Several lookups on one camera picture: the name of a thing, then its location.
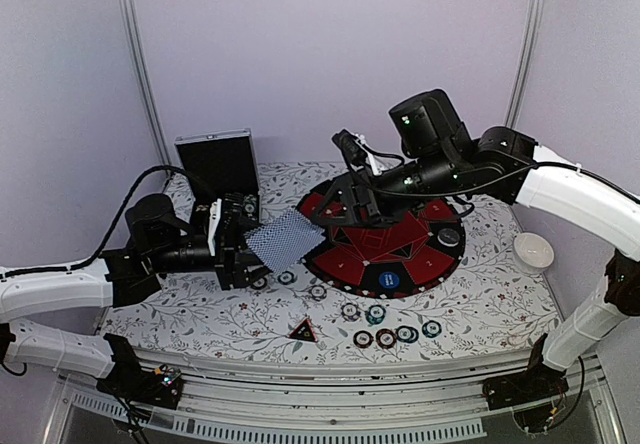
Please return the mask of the blue card deck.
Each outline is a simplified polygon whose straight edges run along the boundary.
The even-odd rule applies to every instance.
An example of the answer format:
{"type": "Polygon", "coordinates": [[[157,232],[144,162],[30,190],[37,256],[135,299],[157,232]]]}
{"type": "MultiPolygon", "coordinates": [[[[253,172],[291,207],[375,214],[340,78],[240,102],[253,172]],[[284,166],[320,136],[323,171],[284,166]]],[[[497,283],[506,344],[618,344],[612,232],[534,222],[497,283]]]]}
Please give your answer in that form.
{"type": "Polygon", "coordinates": [[[248,248],[272,272],[282,272],[325,240],[324,229],[290,209],[245,234],[248,248]]]}

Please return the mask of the blue small blind button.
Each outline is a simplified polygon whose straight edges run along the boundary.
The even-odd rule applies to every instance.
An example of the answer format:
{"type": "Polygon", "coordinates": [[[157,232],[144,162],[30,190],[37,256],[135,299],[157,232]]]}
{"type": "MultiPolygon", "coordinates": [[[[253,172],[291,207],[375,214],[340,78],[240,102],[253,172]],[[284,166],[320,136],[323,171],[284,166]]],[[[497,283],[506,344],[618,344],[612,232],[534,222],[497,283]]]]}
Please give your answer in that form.
{"type": "Polygon", "coordinates": [[[379,275],[379,284],[385,289],[395,289],[400,284],[400,277],[394,272],[383,272],[379,275]]]}

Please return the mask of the blue green 50 chip pile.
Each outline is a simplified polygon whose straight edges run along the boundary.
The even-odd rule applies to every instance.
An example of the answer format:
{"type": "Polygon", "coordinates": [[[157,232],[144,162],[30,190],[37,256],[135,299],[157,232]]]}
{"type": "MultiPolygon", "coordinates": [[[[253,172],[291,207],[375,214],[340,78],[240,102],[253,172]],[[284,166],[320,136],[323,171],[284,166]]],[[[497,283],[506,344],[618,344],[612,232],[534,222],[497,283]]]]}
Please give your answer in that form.
{"type": "Polygon", "coordinates": [[[419,332],[412,326],[399,326],[396,329],[397,340],[401,343],[413,344],[419,339],[419,332]]]}
{"type": "Polygon", "coordinates": [[[381,324],[386,317],[386,309],[384,306],[375,304],[371,305],[365,312],[365,319],[369,325],[375,326],[381,324]]]}

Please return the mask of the red black 100 chip pile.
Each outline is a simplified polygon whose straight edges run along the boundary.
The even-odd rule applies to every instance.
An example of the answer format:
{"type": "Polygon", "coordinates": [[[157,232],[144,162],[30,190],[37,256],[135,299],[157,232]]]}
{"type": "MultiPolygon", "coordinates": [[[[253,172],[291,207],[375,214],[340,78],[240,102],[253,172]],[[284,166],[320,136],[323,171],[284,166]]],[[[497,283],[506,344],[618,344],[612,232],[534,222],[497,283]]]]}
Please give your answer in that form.
{"type": "Polygon", "coordinates": [[[365,330],[357,331],[353,335],[353,343],[358,348],[368,348],[373,343],[373,336],[365,330]]]}
{"type": "Polygon", "coordinates": [[[397,343],[394,331],[390,329],[379,329],[375,335],[376,343],[381,349],[391,349],[397,343]]]}

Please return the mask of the red black 100 chip stack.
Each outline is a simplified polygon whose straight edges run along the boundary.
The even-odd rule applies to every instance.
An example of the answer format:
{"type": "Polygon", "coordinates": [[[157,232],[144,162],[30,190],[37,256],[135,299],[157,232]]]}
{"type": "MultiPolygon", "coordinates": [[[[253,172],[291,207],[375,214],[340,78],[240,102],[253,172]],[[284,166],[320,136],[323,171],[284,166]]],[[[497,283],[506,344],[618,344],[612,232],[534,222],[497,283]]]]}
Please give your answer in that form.
{"type": "Polygon", "coordinates": [[[261,278],[255,282],[253,282],[250,287],[254,290],[262,290],[266,288],[268,285],[267,280],[265,278],[261,278]]]}

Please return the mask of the blue green 50 chip stack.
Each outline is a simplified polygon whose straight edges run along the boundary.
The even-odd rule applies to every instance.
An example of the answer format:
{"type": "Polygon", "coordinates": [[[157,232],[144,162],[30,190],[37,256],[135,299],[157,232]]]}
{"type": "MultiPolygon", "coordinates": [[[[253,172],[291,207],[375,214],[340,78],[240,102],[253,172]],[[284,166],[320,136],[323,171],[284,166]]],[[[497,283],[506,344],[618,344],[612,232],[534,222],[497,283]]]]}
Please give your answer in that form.
{"type": "Polygon", "coordinates": [[[296,276],[291,271],[282,272],[277,280],[280,284],[290,285],[296,281],[296,276]]]}

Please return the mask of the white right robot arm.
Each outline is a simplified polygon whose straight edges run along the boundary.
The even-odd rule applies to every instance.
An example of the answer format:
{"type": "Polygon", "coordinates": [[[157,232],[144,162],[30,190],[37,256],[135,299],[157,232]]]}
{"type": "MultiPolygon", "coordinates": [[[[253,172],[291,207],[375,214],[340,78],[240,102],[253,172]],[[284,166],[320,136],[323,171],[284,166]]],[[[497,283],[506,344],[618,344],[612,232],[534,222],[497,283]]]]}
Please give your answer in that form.
{"type": "Polygon", "coordinates": [[[404,154],[377,171],[375,152],[346,129],[332,137],[346,173],[335,178],[311,220],[320,226],[384,228],[446,197],[486,195],[565,221],[609,244],[613,257],[596,289],[542,337],[517,391],[537,400],[585,351],[639,314],[639,198],[534,138],[504,126],[472,138],[442,89],[411,96],[389,117],[404,154]]]}

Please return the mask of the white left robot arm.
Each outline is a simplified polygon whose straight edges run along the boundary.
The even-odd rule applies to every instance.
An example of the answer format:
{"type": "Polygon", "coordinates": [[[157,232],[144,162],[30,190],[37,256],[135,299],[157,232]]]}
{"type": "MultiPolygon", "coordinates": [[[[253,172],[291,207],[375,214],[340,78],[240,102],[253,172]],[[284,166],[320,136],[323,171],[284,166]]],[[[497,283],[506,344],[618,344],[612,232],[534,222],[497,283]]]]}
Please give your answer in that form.
{"type": "Polygon", "coordinates": [[[219,193],[187,171],[201,193],[188,220],[179,218],[163,193],[133,202],[126,197],[115,218],[129,240],[121,249],[104,243],[83,261],[4,269],[1,272],[1,359],[74,370],[110,380],[128,398],[148,390],[129,342],[111,334],[96,340],[28,322],[31,315],[80,307],[128,307],[161,289],[169,274],[214,273],[225,289],[247,287],[268,268],[247,246],[259,228],[258,200],[246,193],[219,193]]]}

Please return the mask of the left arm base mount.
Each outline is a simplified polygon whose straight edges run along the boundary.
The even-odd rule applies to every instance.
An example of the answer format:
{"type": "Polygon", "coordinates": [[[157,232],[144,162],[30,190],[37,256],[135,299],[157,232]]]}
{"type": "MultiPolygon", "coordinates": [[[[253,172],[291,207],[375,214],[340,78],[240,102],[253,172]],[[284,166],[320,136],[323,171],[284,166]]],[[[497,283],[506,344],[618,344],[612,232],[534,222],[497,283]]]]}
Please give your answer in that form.
{"type": "Polygon", "coordinates": [[[116,363],[107,377],[97,380],[96,389],[126,403],[176,410],[183,385],[178,367],[162,364],[144,370],[138,363],[116,363]]]}

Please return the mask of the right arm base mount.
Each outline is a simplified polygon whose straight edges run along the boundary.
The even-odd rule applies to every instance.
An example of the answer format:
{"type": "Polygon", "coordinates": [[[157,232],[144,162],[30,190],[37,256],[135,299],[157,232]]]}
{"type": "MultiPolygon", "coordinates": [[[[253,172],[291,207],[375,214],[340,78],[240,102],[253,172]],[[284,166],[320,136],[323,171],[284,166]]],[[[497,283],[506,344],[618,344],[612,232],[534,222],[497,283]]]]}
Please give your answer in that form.
{"type": "Polygon", "coordinates": [[[548,367],[542,350],[534,348],[523,371],[485,379],[482,394],[490,410],[519,406],[566,392],[565,375],[565,371],[548,367]]]}

